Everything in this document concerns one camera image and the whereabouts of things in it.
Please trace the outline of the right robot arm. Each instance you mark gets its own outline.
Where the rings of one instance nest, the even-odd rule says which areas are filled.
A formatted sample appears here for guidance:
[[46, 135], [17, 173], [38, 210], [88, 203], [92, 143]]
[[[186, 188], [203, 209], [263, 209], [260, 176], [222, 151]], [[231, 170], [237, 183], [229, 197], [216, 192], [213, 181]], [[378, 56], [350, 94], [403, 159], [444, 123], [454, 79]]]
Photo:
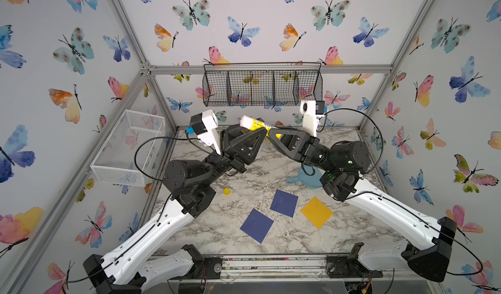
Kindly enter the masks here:
[[371, 159], [364, 142], [340, 141], [326, 147], [316, 132], [281, 127], [271, 128], [268, 136], [284, 156], [324, 171], [320, 181], [329, 197], [364, 210], [403, 237], [394, 244], [357, 244], [352, 253], [358, 267], [367, 272], [405, 269], [443, 282], [450, 273], [452, 248], [460, 243], [455, 239], [456, 223], [422, 214], [367, 180]]

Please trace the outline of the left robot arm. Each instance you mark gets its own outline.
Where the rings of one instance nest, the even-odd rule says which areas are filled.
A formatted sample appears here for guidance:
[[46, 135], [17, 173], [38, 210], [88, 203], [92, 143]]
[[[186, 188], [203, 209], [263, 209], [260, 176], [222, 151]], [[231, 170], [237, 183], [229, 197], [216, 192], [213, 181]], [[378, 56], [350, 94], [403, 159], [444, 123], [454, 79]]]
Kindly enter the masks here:
[[171, 160], [165, 166], [164, 186], [170, 191], [163, 208], [125, 242], [104, 256], [88, 257], [84, 280], [91, 293], [142, 293], [176, 278], [192, 278], [206, 285], [205, 259], [193, 244], [160, 260], [151, 256], [181, 228], [200, 216], [215, 197], [212, 184], [230, 170], [244, 173], [267, 137], [266, 128], [238, 125], [222, 132], [221, 154], [203, 160]]

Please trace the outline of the yellow glue stick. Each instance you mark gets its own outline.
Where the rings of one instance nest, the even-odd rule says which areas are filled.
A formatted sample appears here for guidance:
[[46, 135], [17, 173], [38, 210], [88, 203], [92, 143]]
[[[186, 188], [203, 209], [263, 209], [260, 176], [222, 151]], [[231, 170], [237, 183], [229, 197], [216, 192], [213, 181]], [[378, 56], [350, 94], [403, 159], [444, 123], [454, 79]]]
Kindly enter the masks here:
[[274, 128], [273, 126], [268, 125], [263, 121], [260, 121], [258, 119], [255, 119], [255, 118], [252, 118], [252, 117], [249, 117], [246, 115], [244, 115], [240, 119], [240, 126], [243, 128], [246, 128], [250, 131], [256, 131], [258, 129], [265, 128], [267, 130], [267, 134], [266, 134], [267, 137], [270, 137], [270, 130]]

